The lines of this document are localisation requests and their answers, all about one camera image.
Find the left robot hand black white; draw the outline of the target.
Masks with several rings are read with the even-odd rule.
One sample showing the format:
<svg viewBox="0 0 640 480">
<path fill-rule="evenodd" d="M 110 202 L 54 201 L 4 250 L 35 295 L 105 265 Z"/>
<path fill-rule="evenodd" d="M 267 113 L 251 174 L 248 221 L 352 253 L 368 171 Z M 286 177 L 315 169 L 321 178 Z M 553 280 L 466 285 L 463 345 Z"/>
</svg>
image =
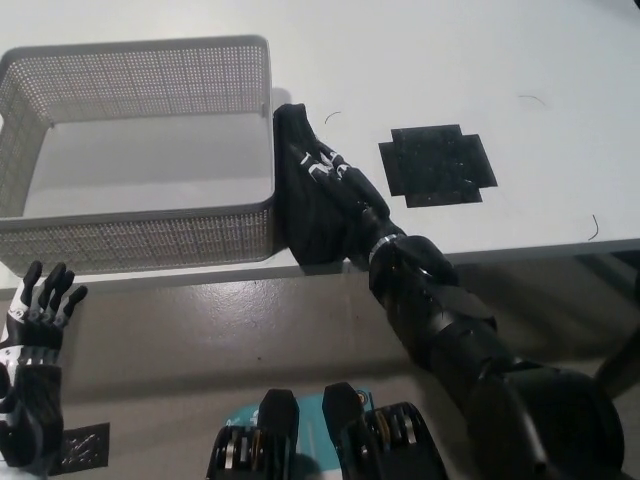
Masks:
<svg viewBox="0 0 640 480">
<path fill-rule="evenodd" d="M 1 477 L 45 479 L 64 431 L 59 356 L 65 329 L 88 293 L 63 263 L 42 276 L 35 260 L 1 329 Z"/>
</svg>

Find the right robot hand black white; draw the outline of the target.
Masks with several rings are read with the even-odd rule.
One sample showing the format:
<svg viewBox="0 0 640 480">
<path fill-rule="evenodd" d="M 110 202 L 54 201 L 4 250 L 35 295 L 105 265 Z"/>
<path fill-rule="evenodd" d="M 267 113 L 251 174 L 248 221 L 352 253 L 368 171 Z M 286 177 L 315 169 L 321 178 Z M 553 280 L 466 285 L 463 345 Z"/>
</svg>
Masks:
<svg viewBox="0 0 640 480">
<path fill-rule="evenodd" d="M 296 162 L 320 186 L 350 222 L 355 250 L 372 258 L 385 243 L 403 231 L 390 219 L 390 209 L 364 173 L 343 156 L 317 140 L 320 157 L 289 145 Z"/>
</svg>

